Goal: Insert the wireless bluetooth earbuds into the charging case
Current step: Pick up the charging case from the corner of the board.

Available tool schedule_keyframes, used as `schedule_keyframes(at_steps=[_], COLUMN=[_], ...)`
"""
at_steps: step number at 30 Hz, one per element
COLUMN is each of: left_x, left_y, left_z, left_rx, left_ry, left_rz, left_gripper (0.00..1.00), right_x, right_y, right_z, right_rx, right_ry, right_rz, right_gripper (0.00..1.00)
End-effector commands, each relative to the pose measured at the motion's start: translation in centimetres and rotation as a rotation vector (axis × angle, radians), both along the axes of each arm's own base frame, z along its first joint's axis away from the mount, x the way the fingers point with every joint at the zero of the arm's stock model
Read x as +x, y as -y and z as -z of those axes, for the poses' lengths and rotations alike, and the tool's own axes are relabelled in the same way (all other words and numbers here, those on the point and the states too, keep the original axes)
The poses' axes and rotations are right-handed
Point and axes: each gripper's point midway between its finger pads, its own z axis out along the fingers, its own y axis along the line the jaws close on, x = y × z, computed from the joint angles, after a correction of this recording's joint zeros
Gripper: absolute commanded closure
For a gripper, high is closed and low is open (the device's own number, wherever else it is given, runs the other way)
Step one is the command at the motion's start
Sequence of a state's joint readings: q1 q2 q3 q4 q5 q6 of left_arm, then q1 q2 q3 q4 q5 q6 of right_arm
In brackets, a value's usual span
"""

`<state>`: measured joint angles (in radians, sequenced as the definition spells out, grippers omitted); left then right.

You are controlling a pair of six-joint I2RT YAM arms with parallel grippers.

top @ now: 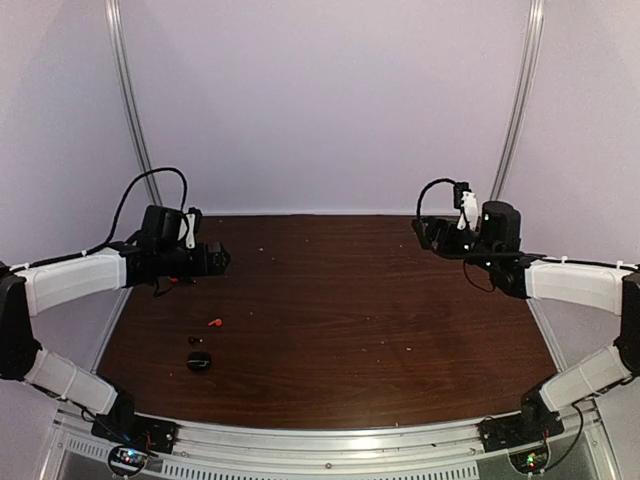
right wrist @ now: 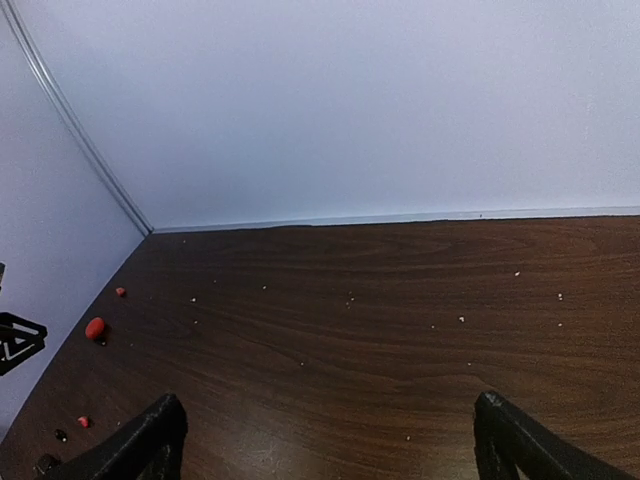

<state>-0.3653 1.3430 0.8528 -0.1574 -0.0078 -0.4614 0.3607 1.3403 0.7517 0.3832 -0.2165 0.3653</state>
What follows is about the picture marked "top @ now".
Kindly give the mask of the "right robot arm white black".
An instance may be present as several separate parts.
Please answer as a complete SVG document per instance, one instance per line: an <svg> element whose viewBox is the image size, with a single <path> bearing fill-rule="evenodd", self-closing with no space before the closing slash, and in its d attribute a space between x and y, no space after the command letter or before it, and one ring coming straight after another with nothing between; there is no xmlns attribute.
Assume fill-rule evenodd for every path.
<svg viewBox="0 0 640 480"><path fill-rule="evenodd" d="M549 428L557 412L582 399L628 383L639 375L639 269L619 262L555 258L520 249L521 215L512 205L472 197L456 203L458 216L417 215L420 246L440 258L487 272L493 288L517 299L554 300L609 312L620 319L614 342L541 382L521 401L512 430L530 442Z"/></svg>

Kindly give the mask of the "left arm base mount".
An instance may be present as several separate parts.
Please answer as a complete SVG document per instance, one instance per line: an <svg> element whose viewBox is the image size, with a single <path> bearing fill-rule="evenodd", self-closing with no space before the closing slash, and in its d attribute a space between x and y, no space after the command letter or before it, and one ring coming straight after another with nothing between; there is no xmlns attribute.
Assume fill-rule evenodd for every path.
<svg viewBox="0 0 640 480"><path fill-rule="evenodd" d="M135 445L138 450L171 454L177 437L178 424L173 421L136 415L126 433L119 432L106 420L93 421L91 434L111 442Z"/></svg>

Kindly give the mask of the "black earbud charging case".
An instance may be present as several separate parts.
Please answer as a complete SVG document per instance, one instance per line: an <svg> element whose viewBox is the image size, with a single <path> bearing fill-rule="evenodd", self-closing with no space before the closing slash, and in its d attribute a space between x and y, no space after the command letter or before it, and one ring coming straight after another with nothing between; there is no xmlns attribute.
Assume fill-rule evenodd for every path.
<svg viewBox="0 0 640 480"><path fill-rule="evenodd" d="M187 368L194 373L205 372L211 368L212 357L208 352L191 352L186 361Z"/></svg>

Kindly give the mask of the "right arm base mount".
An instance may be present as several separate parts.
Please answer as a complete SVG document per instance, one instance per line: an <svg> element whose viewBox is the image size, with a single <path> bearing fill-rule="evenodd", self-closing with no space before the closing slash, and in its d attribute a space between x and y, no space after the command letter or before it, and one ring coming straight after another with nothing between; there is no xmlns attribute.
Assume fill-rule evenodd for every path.
<svg viewBox="0 0 640 480"><path fill-rule="evenodd" d="M564 432L564 425L556 418L542 426L531 426L525 423L521 414L511 414L503 417L485 417L477 424L477 429L483 449L489 453L541 442L545 438L560 435Z"/></svg>

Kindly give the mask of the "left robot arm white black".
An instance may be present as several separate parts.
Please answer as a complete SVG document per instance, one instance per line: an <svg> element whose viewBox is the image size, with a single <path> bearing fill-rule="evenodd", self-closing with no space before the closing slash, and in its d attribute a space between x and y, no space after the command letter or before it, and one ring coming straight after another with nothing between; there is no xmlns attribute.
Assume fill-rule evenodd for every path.
<svg viewBox="0 0 640 480"><path fill-rule="evenodd" d="M96 293L128 289L164 277L224 274L231 262L225 247L196 241L196 227L182 223L177 233L153 237L139 231L132 239L83 251L47 265L1 268L1 377L73 402L104 418L106 429L123 444L137 442L144 424L124 391L73 361L43 347L31 321L50 308Z"/></svg>

